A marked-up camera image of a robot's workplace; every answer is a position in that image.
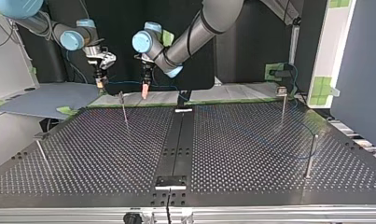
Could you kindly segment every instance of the metal pin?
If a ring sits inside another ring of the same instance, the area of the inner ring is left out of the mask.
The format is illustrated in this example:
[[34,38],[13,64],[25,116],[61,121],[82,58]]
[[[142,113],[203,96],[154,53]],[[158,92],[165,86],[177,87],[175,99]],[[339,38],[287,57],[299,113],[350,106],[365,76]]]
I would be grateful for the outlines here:
[[284,104],[283,104],[283,120],[286,108],[286,97],[287,97],[287,88],[286,87],[278,87],[277,88],[277,96],[284,97]]
[[284,118],[284,114],[285,114],[285,108],[286,108],[286,97],[287,95],[284,96],[284,105],[283,105],[283,118]]
[[317,144],[318,144],[318,134],[316,134],[313,137],[313,142],[312,142],[312,146],[311,146],[311,149],[310,149],[309,162],[307,164],[307,170],[306,170],[306,178],[307,179],[311,178],[311,170],[312,170],[312,167],[313,167],[313,154],[316,151]]
[[121,107],[122,107],[122,109],[123,109],[124,121],[126,121],[126,123],[127,123],[128,121],[127,121],[126,107],[125,107],[125,104],[124,104],[124,94],[123,94],[123,91],[121,91],[121,92],[118,94],[118,98],[119,98],[119,100],[120,100]]
[[43,157],[43,159],[45,160],[45,162],[49,163],[49,162],[48,162],[48,158],[46,158],[45,151],[43,150],[42,146],[40,145],[39,140],[36,140],[36,144],[38,145],[39,150],[40,150],[40,153],[42,154],[42,157]]

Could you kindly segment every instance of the gray panel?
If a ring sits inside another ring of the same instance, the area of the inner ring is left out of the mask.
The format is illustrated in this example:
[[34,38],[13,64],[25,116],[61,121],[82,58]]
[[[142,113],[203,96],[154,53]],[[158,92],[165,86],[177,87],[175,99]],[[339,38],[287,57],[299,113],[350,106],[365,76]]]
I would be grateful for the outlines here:
[[94,85],[41,84],[39,89],[0,106],[0,112],[40,118],[67,119],[68,115],[58,112],[58,107],[69,106],[71,109],[78,110],[87,106],[98,96],[98,89]]
[[0,206],[149,206],[172,114],[84,111],[42,143],[49,164],[32,147],[0,169]]
[[376,145],[376,0],[358,0],[332,115]]

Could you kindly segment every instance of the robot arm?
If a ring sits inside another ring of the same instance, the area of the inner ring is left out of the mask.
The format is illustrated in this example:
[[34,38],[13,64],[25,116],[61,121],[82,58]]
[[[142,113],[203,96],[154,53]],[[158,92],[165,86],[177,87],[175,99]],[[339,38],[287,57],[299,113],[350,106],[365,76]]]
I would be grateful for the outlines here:
[[244,0],[203,0],[203,8],[190,27],[170,48],[160,42],[161,26],[147,22],[144,31],[132,39],[134,49],[142,54],[142,61],[155,63],[167,76],[176,77],[182,63],[202,48],[215,35],[225,33],[234,24],[243,8]]
[[116,56],[103,50],[99,43],[94,21],[77,21],[72,28],[52,21],[47,13],[40,11],[43,0],[0,0],[0,14],[12,19],[36,35],[53,39],[67,50],[83,49],[89,64],[95,68],[97,87],[106,82],[106,70],[115,63]]

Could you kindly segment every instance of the metal bracket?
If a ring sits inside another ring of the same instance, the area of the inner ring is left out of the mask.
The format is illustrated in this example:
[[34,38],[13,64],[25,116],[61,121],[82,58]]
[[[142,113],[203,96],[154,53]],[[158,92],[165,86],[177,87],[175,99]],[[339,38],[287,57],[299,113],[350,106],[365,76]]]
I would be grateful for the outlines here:
[[334,97],[339,97],[340,96],[340,91],[334,87],[330,88],[330,95]]
[[187,189],[187,177],[184,175],[158,176],[156,190],[185,190]]

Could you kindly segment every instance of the black backdrop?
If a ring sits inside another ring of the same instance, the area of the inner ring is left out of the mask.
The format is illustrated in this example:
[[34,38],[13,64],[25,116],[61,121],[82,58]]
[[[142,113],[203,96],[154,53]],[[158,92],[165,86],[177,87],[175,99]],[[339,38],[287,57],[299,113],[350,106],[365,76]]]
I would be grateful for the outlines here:
[[[133,58],[136,53],[132,48],[132,36],[142,30],[145,21],[160,23],[178,38],[202,7],[202,0],[86,0],[86,3],[100,37],[105,38],[103,45],[118,56],[117,63],[110,69],[112,82],[140,80],[141,66]],[[49,12],[52,19],[70,26],[75,26],[76,20],[85,18],[79,0],[49,0]],[[290,31],[285,31],[283,22],[260,0],[245,0],[242,15],[236,24],[188,60],[177,78],[169,79],[157,71],[156,80],[162,86],[172,84],[179,90],[209,89],[214,85],[215,75],[225,83],[261,82],[264,81],[266,63],[287,61],[284,47],[289,48],[289,37]],[[38,76],[42,77],[40,79],[45,80],[43,82],[60,82],[45,69],[53,60],[43,54],[47,46],[38,41],[29,44],[26,38],[33,37],[24,35],[23,39],[34,58]],[[63,57],[66,55],[62,50],[60,60]],[[84,53],[81,50],[70,52],[69,58],[88,81],[94,83],[92,68],[87,64]],[[68,74],[66,80],[82,81],[78,75],[73,75],[68,62],[64,62]],[[121,90],[140,91],[140,87],[108,85],[107,90],[116,94]]]

